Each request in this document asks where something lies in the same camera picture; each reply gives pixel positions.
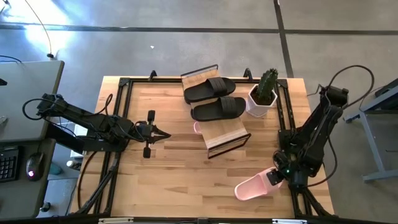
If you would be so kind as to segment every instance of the computer mouse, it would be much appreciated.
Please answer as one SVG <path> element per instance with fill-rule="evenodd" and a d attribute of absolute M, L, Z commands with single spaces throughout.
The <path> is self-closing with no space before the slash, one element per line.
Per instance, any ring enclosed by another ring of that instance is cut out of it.
<path fill-rule="evenodd" d="M 38 181 L 43 176 L 44 171 L 44 154 L 35 152 L 28 158 L 26 162 L 26 176 L 30 181 Z"/>

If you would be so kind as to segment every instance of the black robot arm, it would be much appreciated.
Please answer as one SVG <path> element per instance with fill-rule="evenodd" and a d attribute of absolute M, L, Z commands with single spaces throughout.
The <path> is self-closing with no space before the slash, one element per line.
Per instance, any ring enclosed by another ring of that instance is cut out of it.
<path fill-rule="evenodd" d="M 155 111 L 148 112 L 148 122 L 138 121 L 135 125 L 129 119 L 100 113 L 90 113 L 67 103 L 61 95 L 44 94 L 37 106 L 40 117 L 63 117 L 88 129 L 88 136 L 74 138 L 65 134 L 60 128 L 52 126 L 49 137 L 78 153 L 83 151 L 121 152 L 126 148 L 128 140 L 146 142 L 144 157 L 150 157 L 147 152 L 149 144 L 171 137 L 153 125 Z"/>
<path fill-rule="evenodd" d="M 322 87 L 320 103 L 303 126 L 279 132 L 281 150 L 275 153 L 274 160 L 289 184 L 306 186 L 308 176 L 316 176 L 323 163 L 328 135 L 347 102 L 348 90 Z"/>

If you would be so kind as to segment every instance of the wooden stand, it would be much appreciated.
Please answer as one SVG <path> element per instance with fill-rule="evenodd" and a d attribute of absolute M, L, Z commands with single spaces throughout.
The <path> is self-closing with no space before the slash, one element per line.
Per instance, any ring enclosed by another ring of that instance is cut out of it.
<path fill-rule="evenodd" d="M 191 76 L 184 75 L 182 76 L 183 89 L 201 84 L 206 79 L 214 77 L 219 77 L 217 69 Z M 217 98 L 191 103 L 191 107 L 212 103 L 216 100 Z M 208 159 L 244 146 L 251 136 L 244 128 L 241 118 L 198 123 L 206 143 Z"/>

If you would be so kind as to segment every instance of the gray desk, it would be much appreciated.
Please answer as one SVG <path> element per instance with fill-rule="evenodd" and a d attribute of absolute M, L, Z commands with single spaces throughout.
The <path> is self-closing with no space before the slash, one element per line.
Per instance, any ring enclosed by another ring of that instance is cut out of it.
<path fill-rule="evenodd" d="M 47 189 L 47 176 L 55 149 L 55 140 L 19 142 L 17 145 L 24 147 L 19 178 L 16 181 L 0 183 L 0 220 L 36 217 Z M 31 182 L 26 178 L 25 164 L 29 156 L 37 151 L 44 153 L 44 173 L 40 180 Z"/>
<path fill-rule="evenodd" d="M 8 118 L 5 125 L 0 126 L 0 146 L 24 147 L 19 151 L 18 180 L 0 183 L 0 220 L 33 218 L 39 214 L 55 140 L 44 139 L 47 122 L 27 119 L 22 114 L 22 105 L 32 98 L 41 98 L 44 93 L 57 93 L 63 66 L 63 61 L 0 64 L 0 78 L 7 81 L 6 86 L 0 86 L 0 116 Z M 36 117 L 38 104 L 39 101 L 35 101 L 27 106 L 29 116 Z M 45 169 L 40 180 L 31 182 L 27 180 L 25 165 L 29 156 L 37 151 L 45 155 Z"/>
<path fill-rule="evenodd" d="M 41 98 L 44 93 L 57 93 L 63 65 L 63 61 L 0 64 L 0 78 L 8 82 L 0 86 L 0 117 L 8 118 L 6 124 L 0 126 L 0 142 L 44 138 L 47 122 L 25 118 L 22 105 L 27 100 Z M 33 101 L 26 106 L 30 117 L 37 117 L 39 103 Z"/>

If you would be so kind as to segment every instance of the gray floor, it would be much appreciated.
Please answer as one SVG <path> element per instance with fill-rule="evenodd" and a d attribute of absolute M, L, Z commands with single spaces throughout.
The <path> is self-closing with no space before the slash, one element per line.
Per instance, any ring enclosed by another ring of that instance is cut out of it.
<path fill-rule="evenodd" d="M 2 12 L 1 24 L 37 22 L 23 1 L 9 1 L 15 7 Z M 278 29 L 272 0 L 29 2 L 46 24 Z M 286 29 L 398 29 L 395 13 L 398 2 L 395 0 L 279 2 Z M 0 34 L 1 54 L 23 61 L 48 60 L 45 54 L 49 47 L 40 26 L 29 26 L 26 30 L 3 29 Z M 50 31 L 49 34 L 53 52 L 59 60 L 65 61 L 59 93 L 70 103 L 87 110 L 95 108 L 104 75 L 149 75 L 151 70 L 156 70 L 158 75 L 179 75 L 218 63 L 223 76 L 241 76 L 246 67 L 257 77 L 270 67 L 278 68 L 282 77 L 287 76 L 279 34 L 84 31 Z M 326 85 L 335 72 L 352 64 L 373 70 L 375 87 L 397 78 L 398 35 L 288 34 L 286 39 L 294 77 L 304 78 L 309 93 L 315 91 L 318 83 Z M 363 94 L 369 83 L 368 74 L 360 69 L 347 71 L 334 82 L 350 90 L 351 100 Z M 314 109 L 317 96 L 309 100 Z M 348 108 L 345 114 L 356 111 L 358 106 Z M 345 218 L 396 222 L 398 179 L 369 184 L 361 179 L 363 174 L 376 171 L 362 125 L 356 121 L 345 124 L 340 120 L 331 138 L 339 162 L 336 174 L 328 181 L 336 214 Z M 66 152 L 58 147 L 54 162 L 64 164 L 68 160 Z M 328 146 L 325 153 L 326 172 L 330 172 L 333 158 Z M 398 166 L 397 159 L 397 155 L 391 155 L 392 167 Z M 61 176 L 69 177 L 76 177 L 76 172 L 68 171 Z M 70 189 L 71 185 L 57 186 Z M 54 203 L 69 201 L 69 196 L 48 195 L 46 199 Z"/>

